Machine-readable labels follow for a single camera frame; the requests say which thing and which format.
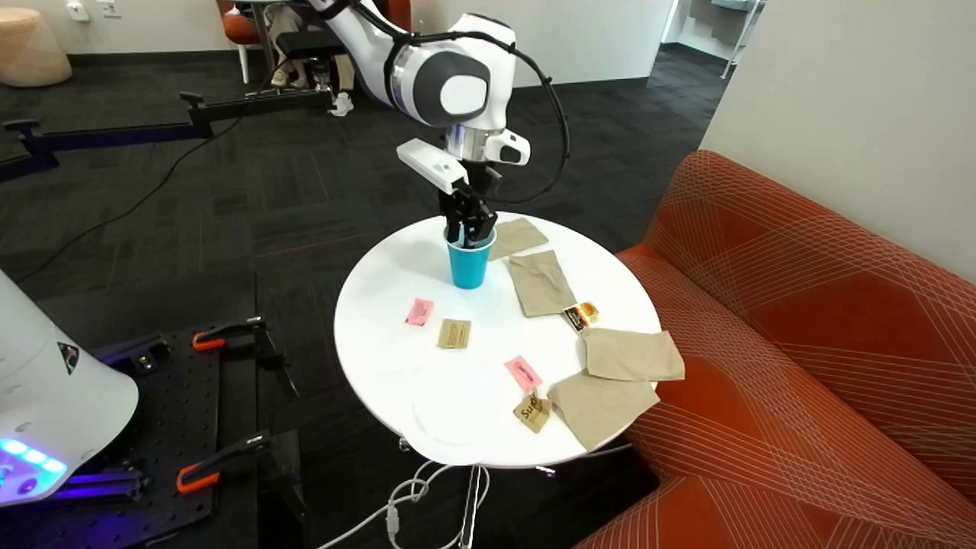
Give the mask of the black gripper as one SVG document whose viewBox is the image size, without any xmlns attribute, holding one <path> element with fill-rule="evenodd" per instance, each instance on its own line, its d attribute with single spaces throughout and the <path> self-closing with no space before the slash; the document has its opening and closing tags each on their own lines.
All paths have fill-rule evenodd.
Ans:
<svg viewBox="0 0 976 549">
<path fill-rule="evenodd" d="M 467 160 L 468 181 L 450 195 L 439 195 L 439 212 L 446 217 L 446 240 L 460 247 L 478 247 L 490 239 L 497 211 L 488 195 L 499 186 L 493 166 Z"/>
</svg>

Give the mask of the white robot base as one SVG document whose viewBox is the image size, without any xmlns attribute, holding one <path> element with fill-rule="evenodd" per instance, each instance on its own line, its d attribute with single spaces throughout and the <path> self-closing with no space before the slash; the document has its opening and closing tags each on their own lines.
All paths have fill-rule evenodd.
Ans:
<svg viewBox="0 0 976 549">
<path fill-rule="evenodd" d="M 131 374 L 90 358 L 0 270 L 0 505 L 47 500 L 136 401 Z"/>
</svg>

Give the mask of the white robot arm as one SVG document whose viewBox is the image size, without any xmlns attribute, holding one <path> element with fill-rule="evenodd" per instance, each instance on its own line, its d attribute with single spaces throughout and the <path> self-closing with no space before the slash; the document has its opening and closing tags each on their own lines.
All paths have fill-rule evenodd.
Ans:
<svg viewBox="0 0 976 549">
<path fill-rule="evenodd" d="M 485 203 L 493 166 L 524 166 L 530 144 L 506 125 L 515 82 L 515 30 L 464 11 L 446 34 L 408 34 L 372 0 L 305 0 L 352 59 L 367 88 L 446 144 L 412 136 L 397 157 L 421 174 L 446 217 L 446 240 L 482 247 L 497 212 Z"/>
</svg>

